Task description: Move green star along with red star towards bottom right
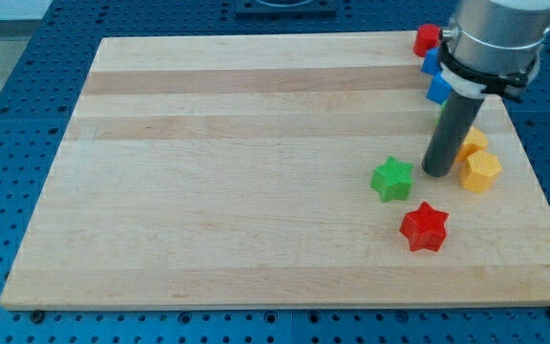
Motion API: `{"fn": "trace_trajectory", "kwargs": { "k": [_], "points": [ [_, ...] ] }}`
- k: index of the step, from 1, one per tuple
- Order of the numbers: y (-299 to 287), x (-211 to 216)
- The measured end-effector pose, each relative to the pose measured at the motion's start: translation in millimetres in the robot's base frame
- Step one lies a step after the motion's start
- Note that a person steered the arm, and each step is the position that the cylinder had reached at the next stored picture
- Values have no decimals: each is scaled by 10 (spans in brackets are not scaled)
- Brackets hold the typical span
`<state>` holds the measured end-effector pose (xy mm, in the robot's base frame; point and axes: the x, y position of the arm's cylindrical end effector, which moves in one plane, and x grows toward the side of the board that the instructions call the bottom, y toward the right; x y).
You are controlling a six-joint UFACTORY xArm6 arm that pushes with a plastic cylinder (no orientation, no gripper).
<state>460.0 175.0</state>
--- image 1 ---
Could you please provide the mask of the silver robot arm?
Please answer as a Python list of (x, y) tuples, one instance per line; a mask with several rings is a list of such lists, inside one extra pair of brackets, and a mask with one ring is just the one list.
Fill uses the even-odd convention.
[(461, 0), (441, 42), (463, 66), (513, 74), (535, 60), (550, 31), (550, 0)]

